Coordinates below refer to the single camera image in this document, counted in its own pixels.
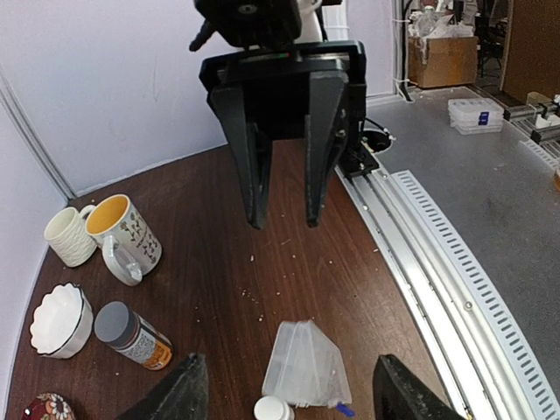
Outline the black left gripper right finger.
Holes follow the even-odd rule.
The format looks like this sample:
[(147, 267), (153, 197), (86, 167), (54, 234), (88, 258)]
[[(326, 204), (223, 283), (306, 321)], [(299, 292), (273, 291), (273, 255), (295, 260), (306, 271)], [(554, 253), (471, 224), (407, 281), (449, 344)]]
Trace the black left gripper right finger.
[(378, 357), (372, 384), (375, 419), (463, 419), (393, 354)]

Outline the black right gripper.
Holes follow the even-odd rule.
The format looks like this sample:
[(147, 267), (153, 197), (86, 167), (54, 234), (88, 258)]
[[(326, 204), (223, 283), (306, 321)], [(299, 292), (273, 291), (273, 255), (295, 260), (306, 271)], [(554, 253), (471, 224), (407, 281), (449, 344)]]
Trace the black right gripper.
[[(327, 71), (333, 68), (344, 72)], [(199, 79), (211, 92), (209, 105), (232, 151), (252, 228), (262, 229), (266, 222), (270, 139), (302, 138), (304, 133), (306, 222), (311, 228), (319, 225), (330, 177), (347, 146), (349, 122), (357, 124), (365, 118), (366, 68), (365, 47), (355, 40), (203, 60)]]

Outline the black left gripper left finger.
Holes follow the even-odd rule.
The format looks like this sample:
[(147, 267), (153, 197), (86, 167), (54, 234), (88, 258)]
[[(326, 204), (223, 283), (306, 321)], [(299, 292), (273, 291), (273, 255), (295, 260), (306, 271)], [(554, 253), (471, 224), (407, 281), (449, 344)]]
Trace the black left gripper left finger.
[(207, 419), (208, 403), (205, 355), (191, 353), (117, 419)]

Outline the small white pill bottle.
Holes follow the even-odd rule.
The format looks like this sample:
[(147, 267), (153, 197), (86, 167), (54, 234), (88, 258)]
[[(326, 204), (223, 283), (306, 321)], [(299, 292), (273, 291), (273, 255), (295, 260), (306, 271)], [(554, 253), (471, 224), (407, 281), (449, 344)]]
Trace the small white pill bottle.
[(273, 396), (261, 397), (253, 408), (256, 420), (294, 420), (293, 408), (285, 401)]

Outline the clear plastic pill organizer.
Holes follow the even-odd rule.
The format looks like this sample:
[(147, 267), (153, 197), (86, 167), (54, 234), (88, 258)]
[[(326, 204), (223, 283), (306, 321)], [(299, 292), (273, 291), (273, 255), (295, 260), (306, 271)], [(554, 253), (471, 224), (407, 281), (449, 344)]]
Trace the clear plastic pill organizer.
[(262, 394), (299, 408), (352, 402), (341, 352), (311, 320), (280, 323)]

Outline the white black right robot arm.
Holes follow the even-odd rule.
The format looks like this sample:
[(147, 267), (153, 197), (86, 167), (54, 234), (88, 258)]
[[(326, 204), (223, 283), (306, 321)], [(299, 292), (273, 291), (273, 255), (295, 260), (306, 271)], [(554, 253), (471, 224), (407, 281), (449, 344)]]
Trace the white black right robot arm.
[(248, 223), (262, 228), (273, 144), (304, 139), (306, 222), (319, 224), (333, 170), (357, 148), (366, 114), (367, 57), (359, 41), (302, 42), (313, 6), (295, 1), (198, 1), (198, 51), (213, 35), (234, 48), (201, 64), (207, 103), (233, 154)]

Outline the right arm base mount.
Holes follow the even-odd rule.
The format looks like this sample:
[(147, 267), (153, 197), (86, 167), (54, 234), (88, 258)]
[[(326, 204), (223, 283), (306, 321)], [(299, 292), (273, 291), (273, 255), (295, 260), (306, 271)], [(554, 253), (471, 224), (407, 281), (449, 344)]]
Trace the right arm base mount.
[(339, 168), (346, 179), (353, 179), (379, 168), (375, 155), (387, 150), (396, 137), (378, 122), (364, 117), (350, 125), (346, 148)]

